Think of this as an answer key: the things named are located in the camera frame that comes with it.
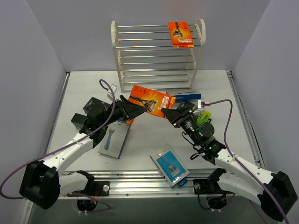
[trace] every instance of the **wall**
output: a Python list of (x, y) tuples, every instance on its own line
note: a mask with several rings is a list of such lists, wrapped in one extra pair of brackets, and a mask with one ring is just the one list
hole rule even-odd
[(270, 0), (28, 0), (64, 69), (115, 70), (111, 21), (206, 22), (200, 69), (233, 69)]
[[(0, 181), (41, 155), (57, 112), (65, 72), (25, 0), (0, 1)], [(22, 173), (4, 186), (17, 196)], [(0, 223), (18, 222), (23, 201), (0, 197)]]
[[(299, 1), (272, 0), (233, 73), (268, 169), (298, 181)], [(288, 217), (299, 223), (299, 203)]]

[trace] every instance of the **screw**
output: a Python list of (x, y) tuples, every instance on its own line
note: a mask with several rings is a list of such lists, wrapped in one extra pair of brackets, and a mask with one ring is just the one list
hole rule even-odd
[(104, 191), (104, 192), (108, 192), (109, 189), (110, 189), (110, 187), (109, 187), (108, 185), (104, 185), (104, 186), (103, 186), (103, 191)]
[(199, 183), (196, 183), (196, 184), (194, 185), (194, 188), (199, 190), (199, 189), (200, 189), (200, 184), (199, 184)]

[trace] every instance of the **toothbrush package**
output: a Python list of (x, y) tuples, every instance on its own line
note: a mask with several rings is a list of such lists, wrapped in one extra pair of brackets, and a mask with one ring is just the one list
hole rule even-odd
[(108, 125), (106, 135), (101, 141), (99, 153), (119, 159), (125, 145), (130, 125), (118, 120)]
[(182, 187), (187, 183), (186, 177), (189, 171), (174, 154), (172, 148), (165, 144), (150, 155), (153, 162), (159, 168), (171, 187), (178, 184)]

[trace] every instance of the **white rack frame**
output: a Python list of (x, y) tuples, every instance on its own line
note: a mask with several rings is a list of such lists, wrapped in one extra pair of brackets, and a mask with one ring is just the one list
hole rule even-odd
[[(199, 19), (195, 22), (194, 25), (189, 25), (191, 30), (192, 37), (194, 41), (199, 41), (200, 44), (194, 43), (194, 48), (187, 48), (187, 49), (178, 49), (174, 48), (171, 45), (171, 39), (169, 38), (131, 38), (131, 39), (120, 39), (119, 35), (125, 34), (160, 34), (160, 33), (168, 33), (168, 25), (129, 25), (129, 26), (118, 26), (116, 21), (112, 21), (111, 23), (111, 41), (114, 53), (114, 59), (118, 74), (118, 79), (120, 82), (121, 92), (124, 93), (125, 91), (131, 91), (133, 84), (142, 84), (146, 85), (148, 88), (156, 89), (156, 90), (167, 90), (167, 89), (186, 89), (192, 88), (197, 70), (199, 68), (199, 64), (202, 58), (203, 50), (206, 45), (206, 26), (203, 19)], [(119, 28), (167, 28), (167, 30), (159, 31), (159, 30), (151, 30), (151, 31), (125, 31), (120, 32)], [(151, 41), (165, 41), (169, 40), (169, 45), (128, 45), (122, 46), (122, 42), (151, 42)], [(195, 54), (193, 49), (199, 48), (199, 54), (197, 58), (195, 58)], [(124, 56), (125, 52), (155, 52), (155, 53), (163, 53), (166, 51), (173, 52), (181, 52), (184, 50), (188, 50), (189, 53), (187, 55), (166, 55), (163, 56), (162, 54), (158, 55), (150, 55), (150, 56)], [(133, 62), (133, 63), (126, 63), (124, 62), (124, 58), (154, 58), (154, 57), (188, 57), (186, 62)], [(142, 68), (142, 69), (125, 69), (126, 66), (140, 66), (140, 65), (165, 65), (165, 64), (185, 64), (184, 68), (172, 68), (171, 66), (168, 68), (157, 69), (157, 68)]]

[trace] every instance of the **tabletop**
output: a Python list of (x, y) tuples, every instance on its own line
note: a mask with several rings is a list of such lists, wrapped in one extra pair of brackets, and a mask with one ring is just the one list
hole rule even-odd
[[(107, 98), (107, 92), (100, 87), (99, 79), (119, 86), (116, 71), (71, 72), (48, 147), (49, 152), (62, 147), (76, 135), (78, 131), (71, 123), (71, 119), (74, 113), (84, 114), (83, 106), (91, 97), (111, 103)], [(224, 70), (198, 71), (193, 87), (201, 92), (201, 98), (205, 101), (213, 102), (226, 98), (233, 101), (233, 113), (227, 133), (228, 145), (236, 154), (254, 164), (253, 153), (226, 72)], [(117, 89), (115, 95), (117, 98), (121, 95), (120, 88)], [(123, 95), (129, 97), (129, 93), (123, 93)], [(224, 142), (223, 133), (228, 120), (229, 108), (228, 102), (206, 108), (212, 113), (214, 137), (221, 143)], [(99, 154), (100, 145), (98, 145), (78, 158), (66, 171), (157, 170), (150, 154), (166, 143), (171, 146), (188, 169), (201, 169), (204, 172), (205, 169), (216, 168), (200, 157), (190, 160), (190, 156), (196, 151), (182, 138), (181, 132), (181, 128), (174, 128), (167, 119), (144, 113), (134, 119), (120, 159)]]

